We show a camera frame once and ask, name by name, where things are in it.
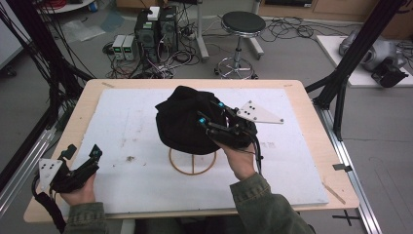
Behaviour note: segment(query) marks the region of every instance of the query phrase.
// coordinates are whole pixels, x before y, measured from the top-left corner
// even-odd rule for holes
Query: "person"
[[[271,193],[268,182],[254,170],[252,145],[241,151],[217,144],[224,150],[239,180],[230,185],[230,190],[246,233],[315,233],[285,197]],[[94,177],[91,176],[82,189],[61,194],[70,206],[65,234],[108,233],[103,204],[95,200]]]

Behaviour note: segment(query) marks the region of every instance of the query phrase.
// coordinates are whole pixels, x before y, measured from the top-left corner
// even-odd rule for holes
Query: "wooden table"
[[[284,89],[288,95],[293,111],[313,155],[320,179],[328,195],[329,203],[317,206],[296,206],[296,211],[343,210],[358,207],[357,195],[344,171],[335,171],[332,165],[340,164],[339,158],[324,130],[303,85],[295,80],[106,80],[98,79],[88,82],[76,108],[56,146],[52,158],[56,159],[69,144],[81,145],[84,133],[94,115],[100,94],[105,89],[174,89],[178,85],[194,89],[213,88],[250,88],[250,89]],[[235,214],[234,209],[219,211],[193,211],[155,214],[109,214],[108,218],[136,218],[187,215],[228,215]],[[49,222],[51,217],[34,199],[31,200],[24,214],[27,222]]]

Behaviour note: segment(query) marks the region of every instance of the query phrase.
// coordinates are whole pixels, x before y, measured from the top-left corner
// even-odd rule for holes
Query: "white board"
[[[340,44],[346,39],[346,36],[317,36],[317,40],[322,49],[328,54],[328,57],[335,66],[340,63],[343,57],[338,53]],[[408,74],[409,76],[402,79],[396,87],[413,87],[413,76],[403,67],[400,71]],[[349,79],[349,85],[354,88],[381,88],[373,78],[371,78],[371,72],[365,70],[361,65],[356,67]]]
[[[282,125],[257,124],[264,156],[263,176],[273,193],[283,194],[292,205],[328,203],[284,90],[206,91],[215,93],[230,107],[241,107],[253,100],[283,118]],[[104,203],[108,214],[235,208],[229,185],[237,180],[222,150],[218,151],[213,167],[201,175],[184,175],[170,164],[169,148],[158,136],[155,105],[172,92],[170,89],[103,91],[73,169],[89,158],[94,144],[100,147],[103,155],[94,189],[97,201]],[[198,162],[204,161],[203,157],[210,161],[207,158],[210,155],[197,157],[200,157]]]

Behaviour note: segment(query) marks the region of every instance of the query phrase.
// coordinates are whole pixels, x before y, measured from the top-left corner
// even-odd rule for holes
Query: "white bracket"
[[[237,115],[254,123],[283,124],[282,118],[259,106],[257,103],[253,103],[252,100],[247,102],[237,112]]]
[[[40,189],[42,189],[43,192],[49,187],[58,169],[60,169],[61,165],[61,160],[40,159]]]

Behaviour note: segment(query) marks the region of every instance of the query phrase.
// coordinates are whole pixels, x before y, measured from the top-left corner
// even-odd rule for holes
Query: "human hand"
[[[255,174],[253,163],[255,151],[252,144],[243,150],[238,150],[217,141],[215,141],[215,143],[224,150],[230,168],[237,179],[244,180]]]
[[[94,196],[94,178],[96,174],[93,174],[85,183],[85,185],[78,190],[71,193],[60,193],[61,198],[66,201],[69,206],[76,206],[80,204],[95,202]]]

